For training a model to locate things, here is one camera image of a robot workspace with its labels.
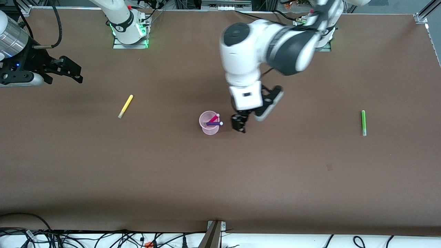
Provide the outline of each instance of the table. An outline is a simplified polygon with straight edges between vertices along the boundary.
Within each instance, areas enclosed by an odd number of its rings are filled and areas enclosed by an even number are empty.
[[[0,212],[53,229],[190,232],[218,218],[248,233],[439,234],[441,70],[411,15],[341,16],[332,52],[263,78],[285,90],[264,122],[208,136],[202,112],[233,114],[219,36],[252,18],[167,11],[148,49],[113,50],[100,10],[59,12],[49,53],[84,81],[0,91]],[[29,22],[41,44],[56,41],[52,10]]]

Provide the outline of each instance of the metal post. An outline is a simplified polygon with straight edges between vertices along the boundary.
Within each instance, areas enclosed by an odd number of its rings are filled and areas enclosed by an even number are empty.
[[[209,228],[202,238],[198,248],[219,248],[221,244],[221,231],[225,231],[225,222],[211,221]]]
[[[438,6],[441,5],[441,0],[431,0],[420,12],[414,15],[416,23],[426,23],[427,16],[430,15]]]

